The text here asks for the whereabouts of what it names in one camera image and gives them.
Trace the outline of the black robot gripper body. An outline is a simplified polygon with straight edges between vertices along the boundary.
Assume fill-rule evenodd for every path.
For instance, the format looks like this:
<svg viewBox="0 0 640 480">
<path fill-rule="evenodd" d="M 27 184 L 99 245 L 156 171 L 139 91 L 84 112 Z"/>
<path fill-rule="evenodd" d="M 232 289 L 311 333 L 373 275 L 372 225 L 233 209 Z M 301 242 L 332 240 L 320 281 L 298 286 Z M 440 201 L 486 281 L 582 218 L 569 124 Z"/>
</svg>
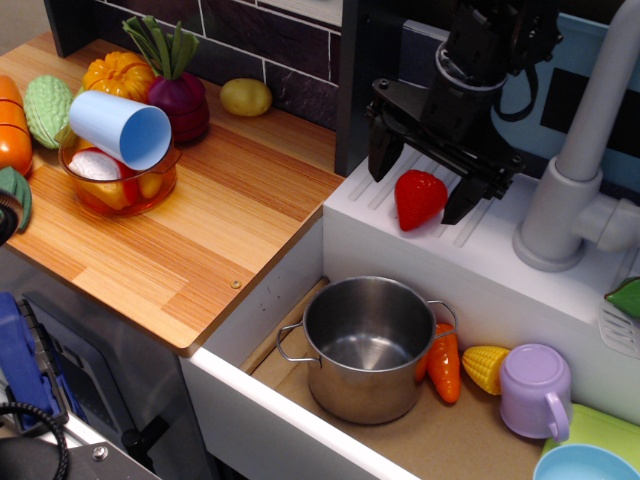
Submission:
<svg viewBox="0 0 640 480">
<path fill-rule="evenodd" d="M 492 121 L 508 73 L 494 60 L 489 71 L 473 71 L 445 45 L 436 50 L 434 63 L 428 87 L 376 79 L 366 113 L 369 128 L 382 116 L 404 147 L 430 157 L 460 180 L 482 179 L 488 184 L 484 198 L 503 197 L 524 168 Z"/>
</svg>

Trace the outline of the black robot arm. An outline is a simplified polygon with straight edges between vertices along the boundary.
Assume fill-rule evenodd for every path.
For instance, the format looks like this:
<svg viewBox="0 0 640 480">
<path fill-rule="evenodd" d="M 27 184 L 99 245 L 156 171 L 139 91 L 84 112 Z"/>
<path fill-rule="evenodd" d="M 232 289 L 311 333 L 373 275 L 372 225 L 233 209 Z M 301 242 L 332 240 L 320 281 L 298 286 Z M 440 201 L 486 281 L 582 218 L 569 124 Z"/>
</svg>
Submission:
<svg viewBox="0 0 640 480">
<path fill-rule="evenodd" d="M 492 118 L 516 122 L 532 112 L 532 103 L 503 112 L 503 87 L 524 73 L 530 97 L 537 97 L 536 66 L 550 61 L 563 39 L 558 15 L 556 1 L 458 2 L 450 33 L 435 53 L 430 87 L 385 78 L 372 84 L 367 117 L 373 179 L 381 181 L 411 146 L 460 179 L 443 223 L 455 225 L 481 200 L 502 198 L 525 164 Z"/>
</svg>

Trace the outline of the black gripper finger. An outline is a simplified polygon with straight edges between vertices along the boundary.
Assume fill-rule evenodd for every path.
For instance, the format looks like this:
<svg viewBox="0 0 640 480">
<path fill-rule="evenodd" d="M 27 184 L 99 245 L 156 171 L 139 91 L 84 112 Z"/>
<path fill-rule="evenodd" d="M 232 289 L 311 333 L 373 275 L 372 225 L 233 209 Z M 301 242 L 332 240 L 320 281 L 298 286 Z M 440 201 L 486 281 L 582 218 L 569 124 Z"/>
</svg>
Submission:
<svg viewBox="0 0 640 480">
<path fill-rule="evenodd" d="M 370 127 L 368 155 L 369 173 L 376 182 L 390 172 L 403 148 L 403 140 L 388 127 L 382 116 L 377 116 Z"/>
<path fill-rule="evenodd" d="M 487 187 L 482 179 L 461 179 L 447 200 L 441 223 L 459 223 L 485 197 Z"/>
</svg>

